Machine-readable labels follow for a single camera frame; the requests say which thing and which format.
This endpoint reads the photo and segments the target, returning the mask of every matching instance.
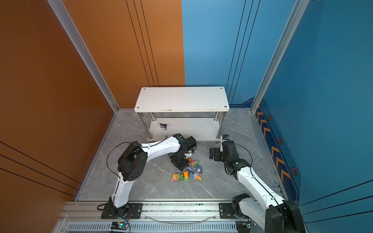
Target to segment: white tabletop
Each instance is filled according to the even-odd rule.
[[[224,87],[143,87],[135,106],[137,113],[207,111],[229,111]]]

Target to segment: metal table leg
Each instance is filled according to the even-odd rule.
[[[151,120],[152,121],[156,121],[157,120],[157,118],[154,116],[154,113],[150,113],[150,115],[151,115]]]
[[[219,116],[219,112],[217,111],[217,112],[215,113],[214,121],[217,122],[217,117],[218,117],[218,116]]]
[[[148,135],[148,139],[149,139],[149,140],[152,139],[153,136],[150,134],[149,128],[148,128],[148,126],[145,124],[145,122],[144,122],[144,120],[143,120],[143,114],[142,114],[142,113],[138,113],[138,114],[139,114],[139,116],[140,116],[140,120],[141,120],[142,124],[143,124],[144,127],[145,127],[145,131],[146,131],[146,134]]]
[[[227,114],[226,111],[222,112],[222,116],[220,117],[219,130],[217,131],[216,139],[220,139],[220,133],[222,132],[222,126],[223,126],[223,120],[225,118],[225,114]]]

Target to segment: yellow arrow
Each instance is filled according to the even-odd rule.
[[[260,128],[263,128],[263,123],[267,123],[265,120],[260,120]]]
[[[264,138],[266,138],[266,131],[271,132],[268,128],[264,127]]]
[[[258,112],[258,121],[259,121],[259,115],[263,115],[263,113],[261,113],[261,112]]]
[[[278,153],[280,153],[276,147],[272,147],[272,158],[273,158],[273,151],[277,151]]]
[[[282,182],[283,182],[283,176],[284,176],[284,175],[286,175],[287,177],[289,177],[289,179],[291,179],[291,178],[290,178],[290,175],[289,175],[286,171],[284,171],[284,170],[281,169],[281,181],[282,181]]]
[[[279,162],[282,163],[283,165],[285,165],[285,163],[279,159],[278,157],[276,157],[276,167],[279,168]]]

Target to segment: blue wall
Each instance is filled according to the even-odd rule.
[[[310,232],[371,231],[372,213],[323,220],[373,210],[373,198],[343,204],[373,195],[372,12],[366,0],[310,1],[264,95],[300,169]]]
[[[251,99],[294,3],[182,0],[186,86],[224,86],[230,104]]]

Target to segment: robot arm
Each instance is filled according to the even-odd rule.
[[[232,209],[237,217],[249,216],[268,233],[305,233],[298,205],[286,201],[269,188],[250,164],[239,158],[234,141],[223,141],[222,149],[211,148],[210,159],[222,161],[226,171],[242,183],[256,200],[246,193],[235,196]]]
[[[189,163],[186,158],[191,156],[191,150],[196,145],[193,137],[185,139],[181,134],[147,144],[132,142],[118,159],[119,177],[114,193],[109,198],[112,214],[123,216],[126,213],[129,192],[135,179],[143,173],[146,162],[172,153],[171,162],[183,170]]]
[[[124,216],[128,209],[128,196],[132,185],[144,171],[146,162],[171,154],[171,162],[180,170],[189,163],[196,146],[193,137],[184,138],[181,134],[160,142],[139,144],[132,142],[118,159],[118,180],[113,195],[109,198],[110,216]],[[222,161],[225,169],[251,192],[255,200],[246,193],[233,198],[232,208],[237,217],[249,216],[269,233],[303,232],[303,220],[298,205],[286,201],[271,190],[254,172],[250,164],[240,159],[234,141],[222,142],[222,148],[211,148],[210,159]]]

